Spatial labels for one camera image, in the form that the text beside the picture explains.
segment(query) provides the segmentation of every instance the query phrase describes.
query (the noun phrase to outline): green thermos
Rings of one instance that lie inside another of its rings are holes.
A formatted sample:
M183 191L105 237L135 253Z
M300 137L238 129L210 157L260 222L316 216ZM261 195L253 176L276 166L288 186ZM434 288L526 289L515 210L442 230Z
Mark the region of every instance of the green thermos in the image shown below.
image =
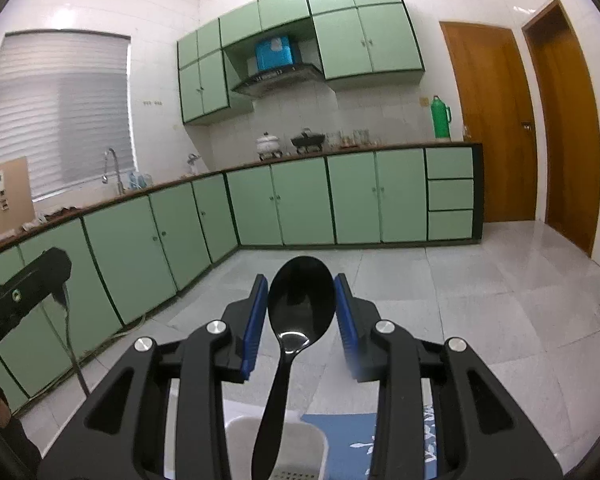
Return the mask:
M433 117L433 131L437 139L448 139L449 123L451 122L451 108L445 105L437 95L433 96L431 102L431 116Z

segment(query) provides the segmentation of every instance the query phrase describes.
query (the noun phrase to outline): white pot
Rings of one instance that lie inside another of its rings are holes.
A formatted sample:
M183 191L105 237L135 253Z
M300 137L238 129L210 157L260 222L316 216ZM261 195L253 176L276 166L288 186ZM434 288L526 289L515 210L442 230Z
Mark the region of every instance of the white pot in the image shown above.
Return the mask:
M280 140L275 135L269 135L267 132L256 140L256 152L259 155L263 153L279 152Z

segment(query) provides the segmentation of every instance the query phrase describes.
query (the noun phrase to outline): metal screw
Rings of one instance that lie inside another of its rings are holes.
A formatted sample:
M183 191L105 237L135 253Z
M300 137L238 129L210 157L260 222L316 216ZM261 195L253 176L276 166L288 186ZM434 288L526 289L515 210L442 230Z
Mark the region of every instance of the metal screw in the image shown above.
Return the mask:
M226 330L226 323L216 319L206 326L206 331L210 334L221 334Z
M376 323L376 330L381 334L390 334L395 330L395 325L391 321L381 319Z
M449 348L454 352L464 352L466 350L466 341L459 337L454 337L449 340Z
M150 337L141 337L136 339L136 342L134 343L134 348L139 352L146 352L153 345L154 342Z

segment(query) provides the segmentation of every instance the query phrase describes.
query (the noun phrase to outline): chrome faucet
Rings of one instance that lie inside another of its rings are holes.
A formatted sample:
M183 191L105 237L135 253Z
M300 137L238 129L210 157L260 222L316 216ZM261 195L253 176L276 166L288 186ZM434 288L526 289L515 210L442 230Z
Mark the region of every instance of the chrome faucet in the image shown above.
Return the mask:
M125 187L122 185L122 179L120 178L120 167L118 165L118 156L113 148L108 148L104 152L104 174L102 175L102 183L106 184L109 179L107 178L107 161L109 160L109 152L113 155L113 165L116 168L116 176L118 178L118 194L124 195Z

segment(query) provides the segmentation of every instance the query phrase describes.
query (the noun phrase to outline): floor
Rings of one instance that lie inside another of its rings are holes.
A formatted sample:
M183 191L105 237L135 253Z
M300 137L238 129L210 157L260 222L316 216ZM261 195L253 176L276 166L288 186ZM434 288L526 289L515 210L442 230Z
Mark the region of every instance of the floor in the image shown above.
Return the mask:
M303 251L344 272L353 293L414 336L462 336L536 425L566 471L600 434L600 267L540 222L486 224L481 245L404 250ZM184 297L85 367L95 386L139 335L184 338L246 297L256 273L269 281L298 251L240 251ZM278 360L266 321L256 369L224 398L264 406ZM292 368L288 409L307 413L376 410L377 386L353 383L334 322ZM75 378L22 417L44 449L83 400Z

